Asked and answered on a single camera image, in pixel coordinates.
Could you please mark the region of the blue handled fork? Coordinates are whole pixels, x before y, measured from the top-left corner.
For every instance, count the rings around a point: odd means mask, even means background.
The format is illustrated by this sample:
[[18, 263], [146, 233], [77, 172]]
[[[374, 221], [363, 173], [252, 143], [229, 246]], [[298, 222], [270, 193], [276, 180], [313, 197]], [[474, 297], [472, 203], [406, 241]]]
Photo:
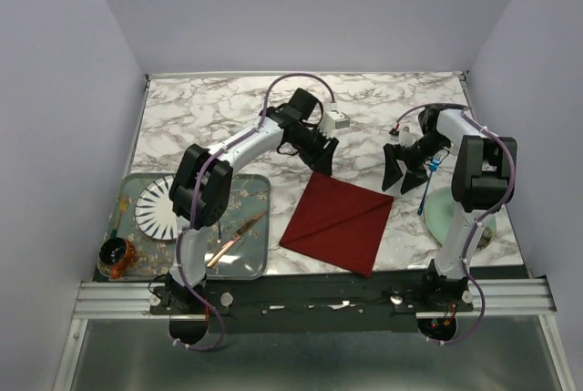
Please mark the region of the blue handled fork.
[[429, 172], [428, 172], [428, 176], [427, 176], [427, 182], [425, 183], [424, 193], [423, 193], [422, 199], [420, 200], [420, 204], [419, 204], [419, 207], [417, 210], [417, 214], [419, 216], [421, 216], [424, 212], [424, 206], [426, 203], [428, 192], [430, 190], [432, 178], [434, 176], [434, 173], [437, 171], [437, 169], [439, 168], [439, 166], [443, 162], [444, 157], [446, 157], [446, 154], [442, 154], [441, 152], [437, 152], [437, 153], [435, 153], [435, 155], [431, 158], [431, 160], [428, 163]]

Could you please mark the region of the dark red cloth napkin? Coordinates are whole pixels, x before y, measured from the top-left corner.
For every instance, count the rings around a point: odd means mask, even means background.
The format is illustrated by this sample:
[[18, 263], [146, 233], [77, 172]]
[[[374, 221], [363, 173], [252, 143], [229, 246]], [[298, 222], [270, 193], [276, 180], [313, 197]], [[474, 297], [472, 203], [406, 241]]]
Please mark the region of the dark red cloth napkin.
[[280, 246], [369, 277], [393, 203], [392, 196], [314, 172]]

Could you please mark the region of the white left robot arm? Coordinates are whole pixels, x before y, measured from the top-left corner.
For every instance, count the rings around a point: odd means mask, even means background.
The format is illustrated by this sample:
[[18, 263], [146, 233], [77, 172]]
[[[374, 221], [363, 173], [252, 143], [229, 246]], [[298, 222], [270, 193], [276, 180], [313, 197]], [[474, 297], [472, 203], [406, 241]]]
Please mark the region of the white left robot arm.
[[184, 313], [201, 305], [197, 286], [206, 278], [207, 236], [230, 202], [233, 176], [265, 152], [288, 143], [313, 172], [330, 177], [332, 158], [339, 140], [327, 137], [307, 119], [323, 103], [298, 88], [278, 107], [266, 107], [250, 127], [212, 146], [187, 148], [170, 187], [172, 210], [177, 215], [174, 263], [165, 280], [169, 298], [162, 303]]

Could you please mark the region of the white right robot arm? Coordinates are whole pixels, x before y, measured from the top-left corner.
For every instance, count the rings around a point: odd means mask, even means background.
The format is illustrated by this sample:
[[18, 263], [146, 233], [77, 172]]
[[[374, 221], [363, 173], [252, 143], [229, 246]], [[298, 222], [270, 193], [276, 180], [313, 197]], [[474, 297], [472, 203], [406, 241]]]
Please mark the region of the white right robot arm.
[[453, 221], [441, 250], [414, 288], [414, 298], [437, 311], [462, 300], [486, 222], [513, 197], [518, 145], [474, 121], [464, 106], [433, 103], [417, 109], [423, 136], [409, 147], [384, 145], [382, 190], [399, 182], [405, 194], [429, 183], [427, 162], [445, 149], [457, 149], [450, 186]]

